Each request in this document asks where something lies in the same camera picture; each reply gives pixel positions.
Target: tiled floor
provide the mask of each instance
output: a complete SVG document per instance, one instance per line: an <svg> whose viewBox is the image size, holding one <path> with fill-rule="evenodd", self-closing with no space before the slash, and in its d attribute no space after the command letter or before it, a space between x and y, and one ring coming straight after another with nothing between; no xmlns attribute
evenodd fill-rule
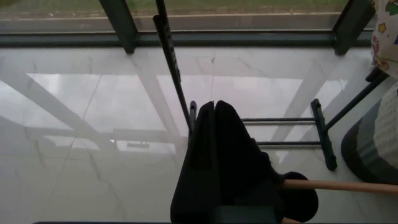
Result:
<svg viewBox="0 0 398 224"><path fill-rule="evenodd" d="M330 120L364 86L369 49L176 49L189 103L225 100L242 118ZM268 149L279 172L359 181L340 156L346 130L394 83L387 79L330 131L338 169L321 150ZM187 125L161 49L0 52L0 222L167 222ZM317 140L311 126L250 126L258 141ZM398 198L319 190L311 222L398 222Z"/></svg>

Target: green lawn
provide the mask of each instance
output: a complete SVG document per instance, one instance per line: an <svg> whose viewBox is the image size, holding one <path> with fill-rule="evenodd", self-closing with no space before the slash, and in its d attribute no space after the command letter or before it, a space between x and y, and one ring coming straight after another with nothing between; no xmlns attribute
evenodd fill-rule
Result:
<svg viewBox="0 0 398 224"><path fill-rule="evenodd" d="M258 9L270 7L343 7L348 0L165 0L167 9L213 9L219 7ZM127 0L130 10L156 8L155 0ZM0 12L73 12L100 11L98 0L0 0Z"/></svg>

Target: wooden handle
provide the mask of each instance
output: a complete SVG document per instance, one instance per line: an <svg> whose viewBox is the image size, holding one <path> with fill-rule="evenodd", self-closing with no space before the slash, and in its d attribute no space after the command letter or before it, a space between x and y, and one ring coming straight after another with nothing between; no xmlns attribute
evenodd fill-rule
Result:
<svg viewBox="0 0 398 224"><path fill-rule="evenodd" d="M398 194L398 185L391 184L352 183L320 180L285 180L282 187L286 189L326 189Z"/></svg>

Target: star print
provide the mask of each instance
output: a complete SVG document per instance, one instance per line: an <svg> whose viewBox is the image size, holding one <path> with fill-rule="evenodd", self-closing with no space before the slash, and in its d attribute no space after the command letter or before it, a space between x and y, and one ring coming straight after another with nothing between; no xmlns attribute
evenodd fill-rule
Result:
<svg viewBox="0 0 398 224"><path fill-rule="evenodd" d="M379 24L379 32L384 33L387 30L386 24L383 22L382 24Z"/></svg>

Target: white cloth with colorful print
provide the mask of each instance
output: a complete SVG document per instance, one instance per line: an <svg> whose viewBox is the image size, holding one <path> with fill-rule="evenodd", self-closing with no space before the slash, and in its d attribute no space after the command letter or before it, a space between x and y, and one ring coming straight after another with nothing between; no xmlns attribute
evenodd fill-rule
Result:
<svg viewBox="0 0 398 224"><path fill-rule="evenodd" d="M398 79L398 0L374 0L377 14L372 55L381 70Z"/></svg>

